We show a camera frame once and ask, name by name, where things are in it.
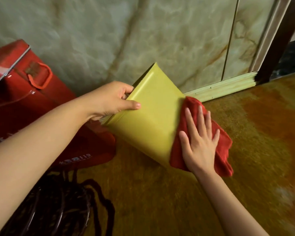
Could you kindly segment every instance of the hand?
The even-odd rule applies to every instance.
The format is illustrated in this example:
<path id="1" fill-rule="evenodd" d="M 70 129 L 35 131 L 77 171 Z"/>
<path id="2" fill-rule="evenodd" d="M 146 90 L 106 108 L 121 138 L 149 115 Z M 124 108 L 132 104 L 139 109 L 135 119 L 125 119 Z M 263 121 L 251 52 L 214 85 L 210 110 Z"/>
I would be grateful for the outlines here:
<path id="1" fill-rule="evenodd" d="M 87 119 L 98 120 L 122 110 L 141 108 L 140 103 L 125 100 L 126 94 L 132 91 L 133 86 L 114 81 L 77 98 L 76 101 L 87 111 Z"/>
<path id="2" fill-rule="evenodd" d="M 208 111 L 206 118 L 203 116 L 202 107 L 199 106 L 198 126 L 193 122 L 190 110 L 186 108 L 186 120 L 190 135 L 190 143 L 184 131 L 179 132 L 181 141 L 182 156 L 188 169 L 195 174 L 215 173 L 214 157 L 217 143 L 220 138 L 218 129 L 212 139 L 211 113 Z"/>

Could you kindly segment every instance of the red handle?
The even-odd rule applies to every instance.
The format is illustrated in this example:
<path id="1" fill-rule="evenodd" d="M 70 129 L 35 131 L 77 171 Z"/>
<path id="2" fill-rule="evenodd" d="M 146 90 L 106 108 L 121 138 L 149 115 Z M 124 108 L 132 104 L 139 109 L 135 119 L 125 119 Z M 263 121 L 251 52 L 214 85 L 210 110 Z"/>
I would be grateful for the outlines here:
<path id="1" fill-rule="evenodd" d="M 38 89 L 44 89 L 44 88 L 47 87 L 47 85 L 48 85 L 49 82 L 51 81 L 51 78 L 52 78 L 52 71 L 51 71 L 51 69 L 49 68 L 48 65 L 43 64 L 43 63 L 38 63 L 38 64 L 39 64 L 40 66 L 42 66 L 42 67 L 45 67 L 45 68 L 47 69 L 47 71 L 48 71 L 48 77 L 47 77 L 45 83 L 44 83 L 42 86 L 40 86 L 40 85 L 38 85 L 38 84 L 35 83 L 35 81 L 34 81 L 32 75 L 27 74 L 27 77 L 29 78 L 30 83 L 31 83 L 35 88 L 38 88 Z"/>

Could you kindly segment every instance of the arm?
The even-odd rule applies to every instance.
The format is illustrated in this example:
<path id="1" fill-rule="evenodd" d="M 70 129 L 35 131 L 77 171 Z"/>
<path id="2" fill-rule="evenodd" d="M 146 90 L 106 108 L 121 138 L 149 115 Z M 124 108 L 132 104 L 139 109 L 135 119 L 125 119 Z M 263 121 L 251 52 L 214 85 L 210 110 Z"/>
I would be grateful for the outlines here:
<path id="1" fill-rule="evenodd" d="M 185 132 L 179 133 L 184 161 L 202 185 L 225 233 L 236 236 L 268 235 L 214 170 L 215 149 L 220 132 L 217 130 L 212 138 L 211 113 L 208 112 L 205 119 L 200 107 L 197 127 L 189 109 L 186 109 L 186 119 L 191 137 L 190 143 Z"/>
<path id="2" fill-rule="evenodd" d="M 48 112 L 0 143 L 0 229 L 39 178 L 89 119 L 124 109 L 138 109 L 123 100 L 133 87 L 112 82 Z"/>

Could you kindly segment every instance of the dark wooden door frame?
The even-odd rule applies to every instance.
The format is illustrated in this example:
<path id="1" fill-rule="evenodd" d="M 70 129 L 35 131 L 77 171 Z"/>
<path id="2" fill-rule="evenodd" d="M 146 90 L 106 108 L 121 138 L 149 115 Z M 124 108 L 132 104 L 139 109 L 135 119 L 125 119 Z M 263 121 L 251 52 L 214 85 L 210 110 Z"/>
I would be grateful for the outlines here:
<path id="1" fill-rule="evenodd" d="M 288 43 L 295 32 L 295 0 L 291 0 L 280 26 L 274 36 L 267 55 L 258 71 L 257 84 L 269 82 L 272 71 L 279 63 Z"/>

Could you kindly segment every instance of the yellow metal container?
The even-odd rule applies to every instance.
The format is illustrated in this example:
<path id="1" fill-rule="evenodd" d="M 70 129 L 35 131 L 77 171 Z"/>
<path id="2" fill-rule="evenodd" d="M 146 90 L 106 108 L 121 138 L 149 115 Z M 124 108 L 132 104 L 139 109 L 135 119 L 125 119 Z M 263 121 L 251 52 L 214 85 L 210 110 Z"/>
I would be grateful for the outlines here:
<path id="1" fill-rule="evenodd" d="M 169 167 L 171 147 L 185 95 L 157 63 L 138 79 L 134 87 L 127 100 L 138 101 L 141 109 L 117 113 L 107 118 L 103 125 L 163 166 Z"/>

